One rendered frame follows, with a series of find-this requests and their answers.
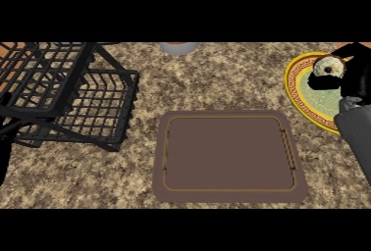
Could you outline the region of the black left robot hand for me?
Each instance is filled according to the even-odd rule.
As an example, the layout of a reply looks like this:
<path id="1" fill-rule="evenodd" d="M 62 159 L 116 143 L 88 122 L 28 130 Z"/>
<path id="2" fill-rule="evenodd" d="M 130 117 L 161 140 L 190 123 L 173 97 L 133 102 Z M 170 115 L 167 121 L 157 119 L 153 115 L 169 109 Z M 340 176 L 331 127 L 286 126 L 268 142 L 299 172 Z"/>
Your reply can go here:
<path id="1" fill-rule="evenodd" d="M 0 105 L 6 106 L 12 98 L 12 93 L 6 92 L 3 97 L 0 98 Z M 3 125 L 5 118 L 0 116 L 0 127 Z M 0 186 L 3 185 L 8 168 L 9 168 L 9 160 L 12 153 L 12 143 L 14 138 L 17 136 L 17 129 L 14 128 L 11 132 L 6 132 L 5 135 L 0 135 Z"/>

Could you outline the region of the yellow rimmed green plate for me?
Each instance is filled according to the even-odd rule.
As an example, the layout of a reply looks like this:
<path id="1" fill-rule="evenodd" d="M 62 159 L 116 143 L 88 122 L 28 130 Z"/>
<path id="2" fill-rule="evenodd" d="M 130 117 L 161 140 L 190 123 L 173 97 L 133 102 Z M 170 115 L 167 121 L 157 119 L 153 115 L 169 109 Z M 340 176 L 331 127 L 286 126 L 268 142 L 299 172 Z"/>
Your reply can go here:
<path id="1" fill-rule="evenodd" d="M 284 87 L 289 98 L 306 119 L 324 130 L 339 133 L 334 116 L 339 113 L 340 90 L 314 90 L 308 81 L 317 59 L 326 52 L 297 56 L 286 68 Z"/>

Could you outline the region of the pale grey round container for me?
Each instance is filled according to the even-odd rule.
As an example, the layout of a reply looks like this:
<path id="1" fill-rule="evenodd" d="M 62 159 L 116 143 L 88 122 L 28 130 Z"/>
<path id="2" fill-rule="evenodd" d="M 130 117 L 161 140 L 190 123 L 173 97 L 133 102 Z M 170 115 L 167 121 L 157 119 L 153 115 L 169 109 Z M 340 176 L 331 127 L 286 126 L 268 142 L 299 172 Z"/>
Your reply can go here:
<path id="1" fill-rule="evenodd" d="M 191 53 L 195 48 L 198 47 L 198 42 L 185 42 L 185 43 L 170 43 L 161 42 L 160 43 L 161 49 L 172 55 L 187 55 Z"/>

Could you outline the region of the brown rectangular tray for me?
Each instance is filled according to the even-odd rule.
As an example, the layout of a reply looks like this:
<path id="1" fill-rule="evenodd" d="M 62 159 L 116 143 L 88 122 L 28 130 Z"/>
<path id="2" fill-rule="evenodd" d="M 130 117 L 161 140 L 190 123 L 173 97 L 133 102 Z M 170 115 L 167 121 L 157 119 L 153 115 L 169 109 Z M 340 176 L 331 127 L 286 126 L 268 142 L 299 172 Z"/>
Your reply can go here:
<path id="1" fill-rule="evenodd" d="M 164 202 L 302 202 L 308 182 L 283 113 L 166 113 L 159 127 L 153 188 Z"/>

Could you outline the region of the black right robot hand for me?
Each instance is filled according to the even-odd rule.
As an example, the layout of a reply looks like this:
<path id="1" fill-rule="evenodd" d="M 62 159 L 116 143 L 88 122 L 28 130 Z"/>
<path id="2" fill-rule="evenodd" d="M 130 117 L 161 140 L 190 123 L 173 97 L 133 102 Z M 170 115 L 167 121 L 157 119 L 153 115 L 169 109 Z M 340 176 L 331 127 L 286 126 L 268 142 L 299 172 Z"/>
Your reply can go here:
<path id="1" fill-rule="evenodd" d="M 314 90 L 340 89 L 342 97 L 360 97 L 357 104 L 371 105 L 371 48 L 360 42 L 348 43 L 331 54 L 345 60 L 345 75 L 309 76 L 308 84 Z"/>

